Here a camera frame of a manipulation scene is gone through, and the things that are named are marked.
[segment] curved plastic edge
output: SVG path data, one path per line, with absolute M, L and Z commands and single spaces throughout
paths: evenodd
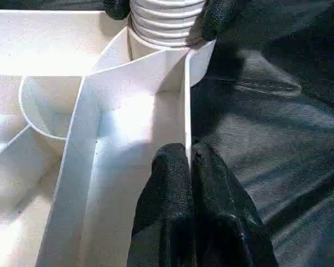
M 48 138 L 54 139 L 54 140 L 59 140 L 59 141 L 66 141 L 66 137 L 59 137 L 59 136 L 54 136 L 54 135 L 50 135 L 42 130 L 40 130 L 39 128 L 37 128 L 32 122 L 31 120 L 28 118 L 26 111 L 23 107 L 22 104 L 22 90 L 23 90 L 23 85 L 25 83 L 27 76 L 23 76 L 21 79 L 21 83 L 20 83 L 20 87 L 18 89 L 18 104 L 20 106 L 20 110 L 22 112 L 22 116 L 24 117 L 24 119 L 26 120 L 26 122 L 28 123 L 28 125 L 30 125 L 36 132 L 38 132 L 39 134 L 46 136 Z
M 184 65 L 184 128 L 185 128 L 185 153 L 191 168 L 191 113 L 190 90 L 206 74 L 209 61 L 213 53 L 215 41 L 208 42 L 197 50 L 190 50 L 185 57 Z

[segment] white plastic divider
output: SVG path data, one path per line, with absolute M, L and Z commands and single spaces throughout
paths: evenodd
M 126 38 L 129 56 L 122 50 L 110 57 L 121 65 L 105 65 L 104 55 Z M 125 266 L 154 153 L 182 142 L 190 157 L 190 84 L 204 76 L 214 42 L 190 51 L 186 64 L 196 57 L 202 70 L 193 72 L 185 66 L 189 48 L 148 54 L 145 47 L 134 60 L 134 42 L 145 43 L 123 29 L 98 61 L 101 70 L 82 81 L 37 267 Z
M 0 152 L 0 220 L 37 186 L 60 158 L 29 126 L 6 144 Z
M 0 150 L 26 125 L 17 101 L 20 81 L 18 76 L 0 76 Z

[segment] black glove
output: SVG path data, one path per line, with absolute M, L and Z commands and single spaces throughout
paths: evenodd
M 162 147 L 137 203 L 128 267 L 277 266 L 256 208 L 209 146 Z
M 194 249 L 190 172 L 182 144 L 163 146 L 137 202 L 127 267 L 189 266 Z
M 223 159 L 193 147 L 198 266 L 278 266 L 256 207 Z
M 249 0 L 209 0 L 202 19 L 202 37 L 215 39 Z M 129 0 L 104 0 L 105 12 L 113 19 L 124 19 L 130 12 Z

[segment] white plastic part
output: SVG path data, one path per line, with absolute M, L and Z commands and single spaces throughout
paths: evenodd
M 100 11 L 0 10 L 0 75 L 85 75 L 124 25 Z
M 19 111 L 20 95 L 30 124 L 0 152 L 0 239 L 6 241 L 0 266 L 125 266 L 135 205 L 154 153 L 164 144 L 182 142 L 190 162 L 189 90 L 204 76 L 214 42 L 161 47 L 104 12 L 0 14 L 0 21 L 18 27 L 11 33 L 7 23 L 0 24 L 0 32 L 11 38 L 7 45 L 0 42 L 0 58 L 13 53 L 13 61 L 4 60 L 0 72 L 25 76 L 20 94 L 19 77 L 12 86 L 4 79 L 7 100 L 14 99 L 14 91 L 17 101 L 15 112 L 7 113 Z M 98 22 L 104 24 L 99 29 Z M 51 44 L 36 36 L 39 27 Z M 20 38 L 19 31 L 29 40 Z M 14 63 L 21 58 L 16 46 L 23 49 L 24 44 L 22 58 L 28 64 L 35 57 L 48 64 L 21 68 Z M 38 51 L 39 45 L 47 50 Z M 77 58 L 70 62 L 69 55 Z M 74 66 L 85 60 L 87 66 Z M 61 113 L 71 117 L 68 128 Z
M 190 46 L 202 40 L 199 17 L 204 0 L 131 0 L 132 27 L 144 40 L 167 47 Z
M 27 123 L 40 134 L 65 141 L 82 77 L 28 76 L 19 88 Z
M 26 125 L 18 105 L 21 77 L 0 76 L 0 150 Z

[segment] wrinkled black fabric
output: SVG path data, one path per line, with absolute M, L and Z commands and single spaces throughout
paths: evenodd
M 334 266 L 334 2 L 240 16 L 191 90 L 193 136 L 251 195 L 280 266 Z
M 254 203 L 208 145 L 156 154 L 137 202 L 128 267 L 278 266 Z

